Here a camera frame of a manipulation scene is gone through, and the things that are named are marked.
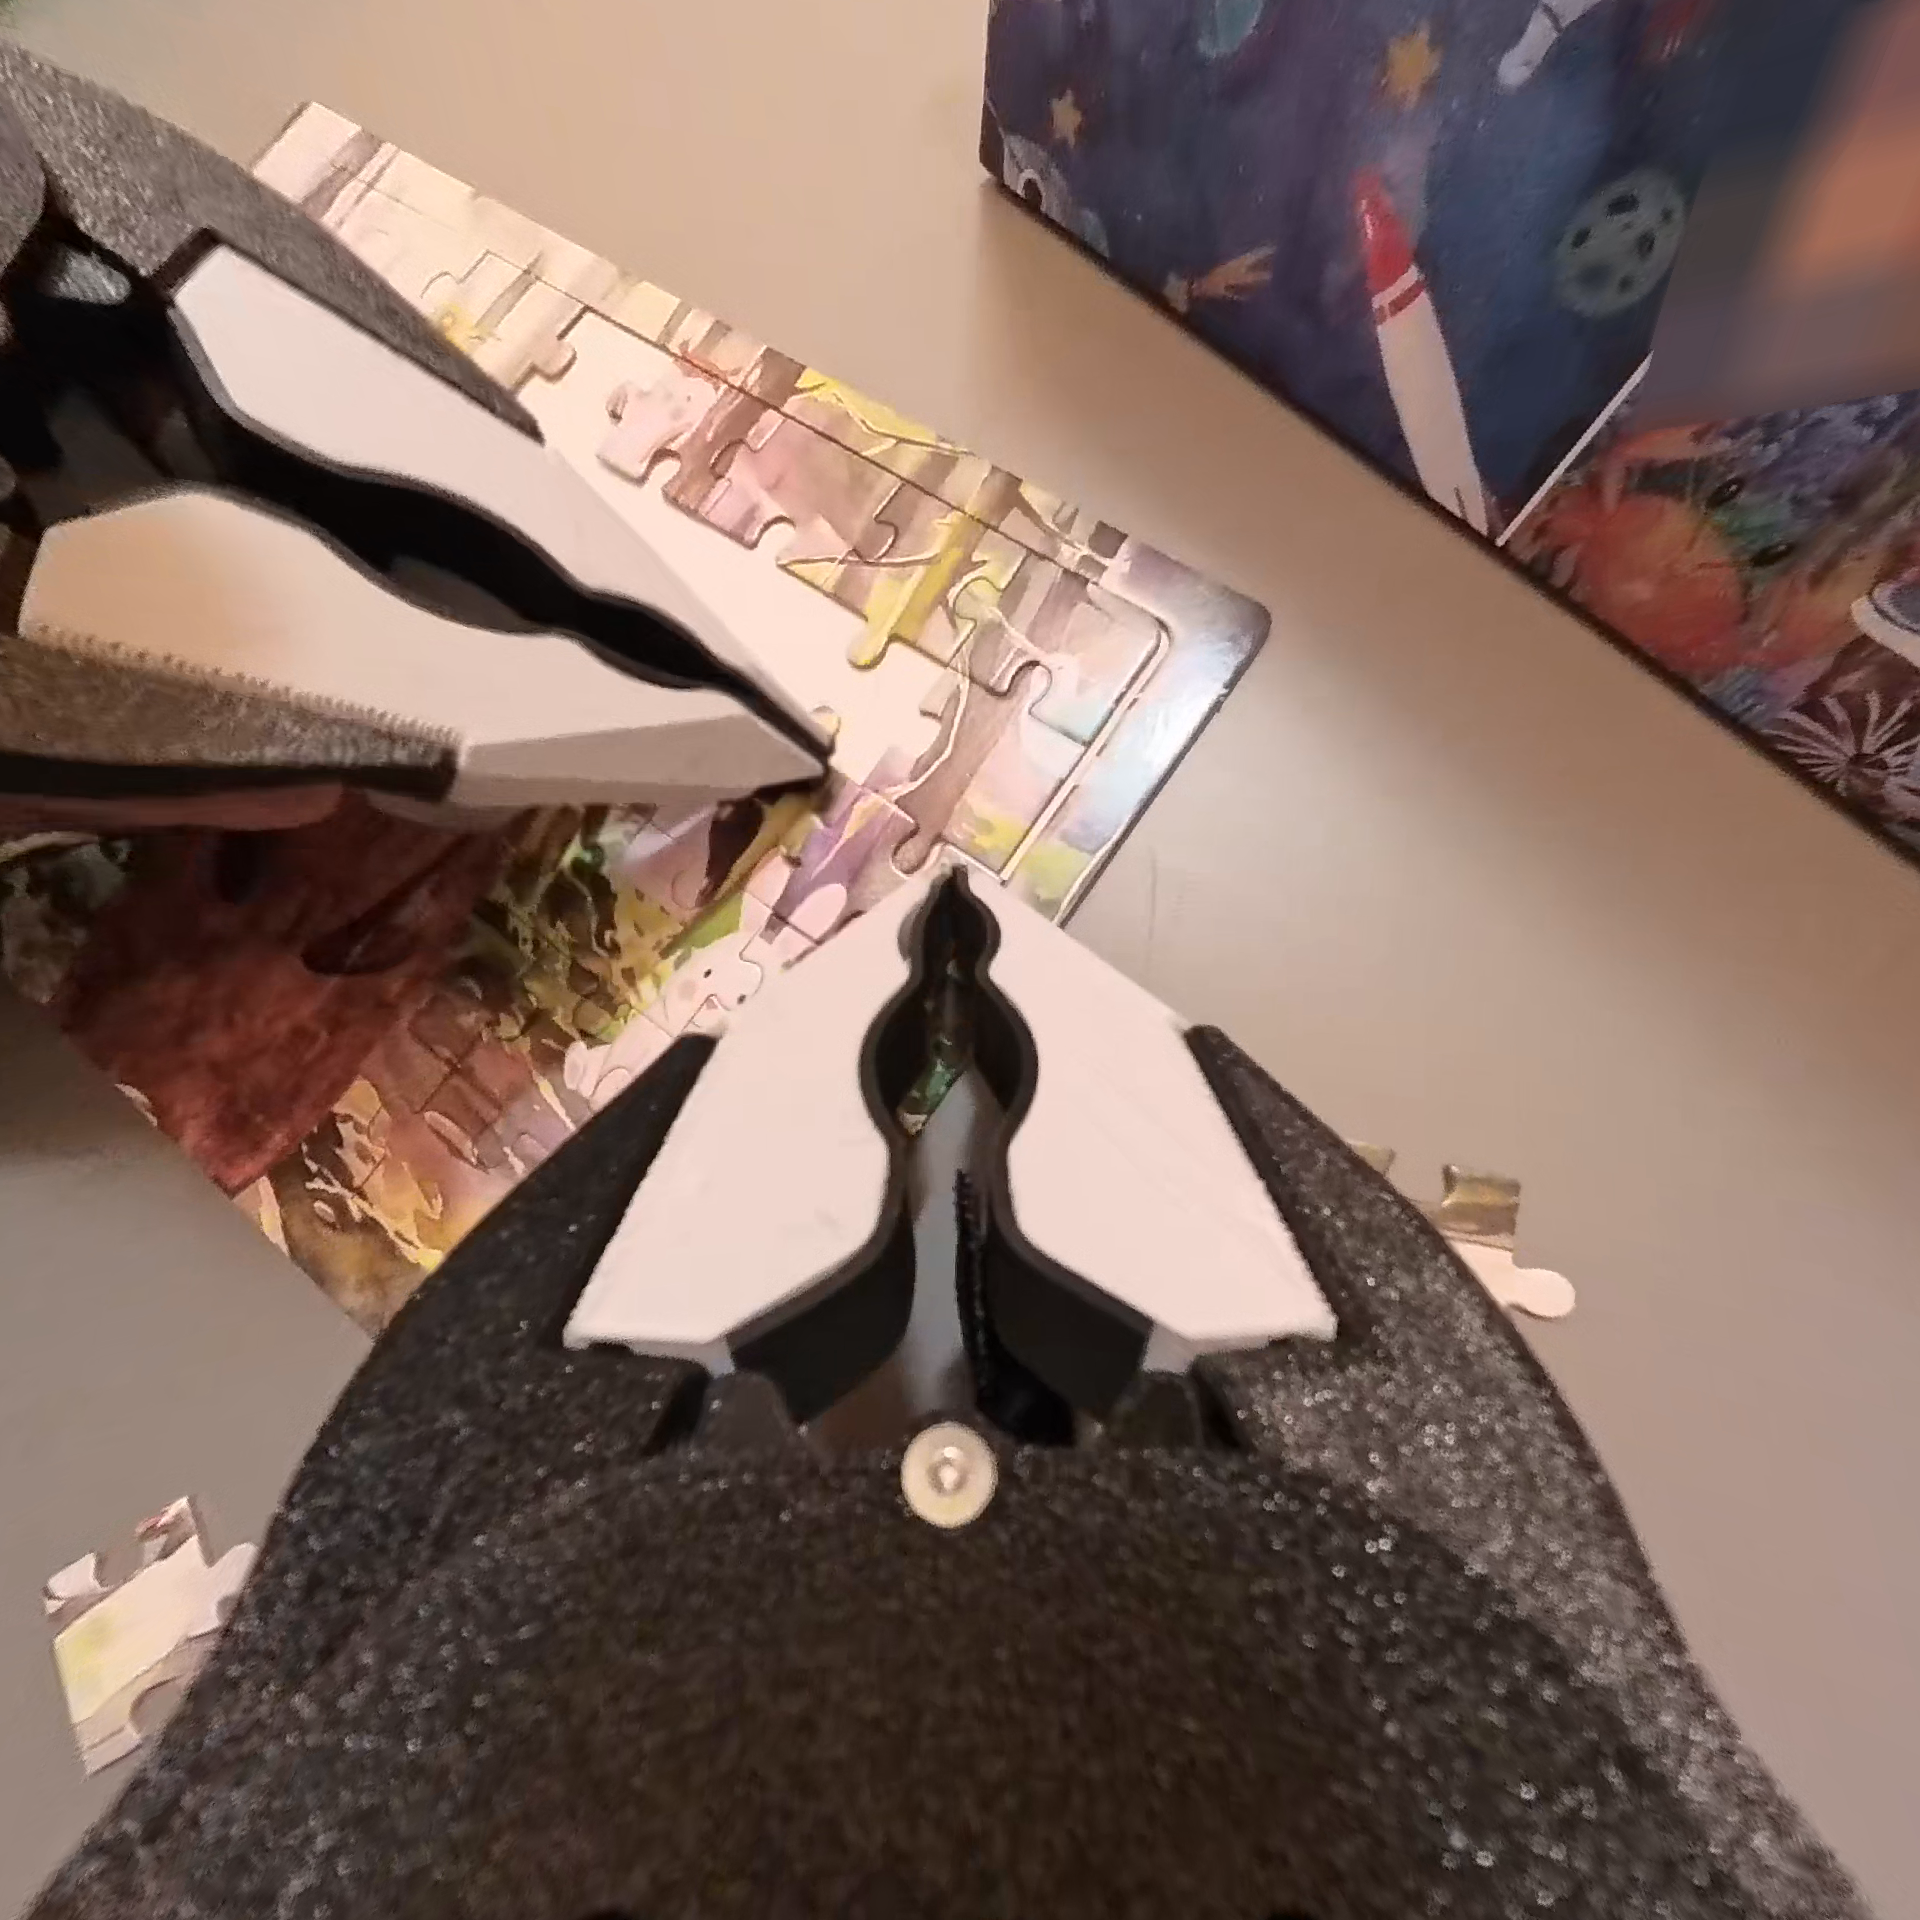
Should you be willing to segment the grey desk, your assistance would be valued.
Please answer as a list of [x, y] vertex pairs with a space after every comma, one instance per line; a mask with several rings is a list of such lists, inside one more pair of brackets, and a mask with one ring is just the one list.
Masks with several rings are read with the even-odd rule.
[[318, 100], [1269, 605], [1074, 927], [1408, 1172], [1861, 1882], [1915, 1825], [1915, 873], [1015, 211], [983, 4], [19, 4], [248, 159]]

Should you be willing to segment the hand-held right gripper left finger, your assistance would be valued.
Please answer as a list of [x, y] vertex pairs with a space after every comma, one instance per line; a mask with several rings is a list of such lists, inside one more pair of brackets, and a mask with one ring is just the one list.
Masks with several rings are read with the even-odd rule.
[[566, 1318], [573, 1351], [701, 1370], [879, 1370], [913, 1303], [906, 1138], [927, 911], [905, 884], [707, 1046]]

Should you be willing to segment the pale cream puzzle piece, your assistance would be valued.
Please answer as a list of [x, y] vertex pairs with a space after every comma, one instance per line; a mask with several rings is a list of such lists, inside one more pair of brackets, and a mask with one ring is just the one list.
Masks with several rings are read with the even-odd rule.
[[179, 1498], [38, 1585], [64, 1714], [86, 1778], [129, 1759], [218, 1638], [255, 1546], [207, 1551]]

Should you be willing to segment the forest animal jigsaw puzzle board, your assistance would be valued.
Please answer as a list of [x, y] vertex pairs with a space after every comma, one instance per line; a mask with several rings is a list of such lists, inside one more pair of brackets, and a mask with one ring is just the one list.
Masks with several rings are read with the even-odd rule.
[[1256, 602], [321, 107], [255, 159], [831, 733], [811, 795], [5, 845], [5, 980], [360, 1329], [667, 1046], [963, 857], [1064, 919]]

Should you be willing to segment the dark blue illustrated puzzle box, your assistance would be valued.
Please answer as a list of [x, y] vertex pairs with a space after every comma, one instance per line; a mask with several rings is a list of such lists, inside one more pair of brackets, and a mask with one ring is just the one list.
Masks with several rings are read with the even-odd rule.
[[1915, 860], [1915, 374], [1658, 396], [1897, 4], [997, 2], [1000, 191]]

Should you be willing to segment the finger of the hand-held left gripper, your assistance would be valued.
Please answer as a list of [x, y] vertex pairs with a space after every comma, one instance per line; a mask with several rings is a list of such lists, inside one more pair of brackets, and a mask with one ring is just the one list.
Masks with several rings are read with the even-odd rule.
[[803, 703], [536, 431], [225, 247], [166, 299], [218, 467], [379, 567], [506, 615], [352, 654], [423, 665], [458, 761], [826, 761]]
[[816, 737], [739, 692], [443, 612], [210, 486], [38, 538], [15, 609], [15, 751], [38, 793], [352, 783], [463, 811], [742, 801], [826, 765]]

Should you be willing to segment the white grey puzzle piece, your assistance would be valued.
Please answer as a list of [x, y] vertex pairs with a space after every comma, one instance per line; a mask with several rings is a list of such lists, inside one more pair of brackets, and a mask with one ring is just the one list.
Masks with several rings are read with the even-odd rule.
[[[1392, 1183], [1394, 1148], [1353, 1138], [1342, 1142], [1373, 1171], [1377, 1183]], [[1577, 1289], [1565, 1275], [1517, 1260], [1517, 1180], [1495, 1171], [1447, 1163], [1435, 1199], [1408, 1202], [1403, 1194], [1398, 1199], [1426, 1220], [1429, 1237], [1443, 1242], [1451, 1257], [1470, 1269], [1486, 1293], [1503, 1309], [1538, 1322], [1562, 1322], [1577, 1307]], [[1387, 1226], [1387, 1231], [1383, 1243], [1366, 1247], [1368, 1266], [1375, 1275], [1395, 1274], [1395, 1284], [1406, 1269], [1403, 1255], [1410, 1252], [1417, 1234], [1410, 1237], [1403, 1230], [1406, 1223], [1385, 1223], [1385, 1213], [1373, 1226]]]

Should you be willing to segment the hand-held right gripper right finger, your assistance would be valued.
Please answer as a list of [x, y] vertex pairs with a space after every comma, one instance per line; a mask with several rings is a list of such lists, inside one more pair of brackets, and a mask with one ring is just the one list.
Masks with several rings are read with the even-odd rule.
[[952, 957], [999, 1132], [985, 1293], [1031, 1375], [1185, 1374], [1330, 1341], [1336, 1317], [1195, 1029], [999, 887], [951, 877]]

